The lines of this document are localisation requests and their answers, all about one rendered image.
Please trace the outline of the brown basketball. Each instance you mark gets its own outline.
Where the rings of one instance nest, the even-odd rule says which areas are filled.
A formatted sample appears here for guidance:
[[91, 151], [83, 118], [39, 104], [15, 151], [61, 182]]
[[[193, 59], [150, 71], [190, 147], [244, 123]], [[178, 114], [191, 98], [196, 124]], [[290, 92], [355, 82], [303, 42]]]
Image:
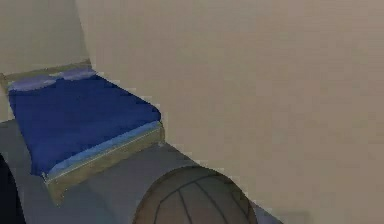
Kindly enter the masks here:
[[144, 194], [132, 224], [258, 224], [250, 200], [228, 177], [202, 167], [180, 168]]

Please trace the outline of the bed with blue blanket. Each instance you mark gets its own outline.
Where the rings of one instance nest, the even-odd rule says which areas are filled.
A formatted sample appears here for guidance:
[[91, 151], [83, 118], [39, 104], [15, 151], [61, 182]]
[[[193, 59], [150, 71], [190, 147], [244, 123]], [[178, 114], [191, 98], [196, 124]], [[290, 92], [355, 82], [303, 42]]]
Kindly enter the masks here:
[[[93, 69], [86, 60], [30, 72], [0, 73], [0, 87], [29, 152], [30, 171], [42, 177], [57, 205], [68, 189], [137, 152], [165, 143], [157, 107], [97, 71], [81, 80], [59, 76], [78, 68]], [[29, 91], [8, 89], [13, 81], [39, 75], [55, 77], [56, 82]]]

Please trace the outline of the pale blue pillow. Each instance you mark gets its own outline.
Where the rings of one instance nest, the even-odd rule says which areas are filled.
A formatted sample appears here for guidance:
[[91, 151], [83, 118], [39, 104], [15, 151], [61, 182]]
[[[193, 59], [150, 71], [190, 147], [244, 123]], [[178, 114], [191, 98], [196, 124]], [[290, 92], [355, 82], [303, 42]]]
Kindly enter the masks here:
[[13, 81], [9, 85], [8, 89], [15, 91], [29, 91], [49, 86], [51, 84], [54, 84], [55, 82], [55, 77], [39, 75], [35, 77], [23, 78], [18, 81]]
[[90, 68], [78, 68], [63, 71], [59, 74], [64, 80], [81, 80], [93, 75], [96, 75], [97, 72]]

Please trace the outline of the dark blue rounded object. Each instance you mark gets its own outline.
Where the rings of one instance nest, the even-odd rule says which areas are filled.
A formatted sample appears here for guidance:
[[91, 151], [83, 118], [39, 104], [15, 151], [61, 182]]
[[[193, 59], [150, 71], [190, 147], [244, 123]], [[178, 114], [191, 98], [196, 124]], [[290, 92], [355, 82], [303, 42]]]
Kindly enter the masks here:
[[0, 224], [26, 224], [13, 174], [0, 154]]

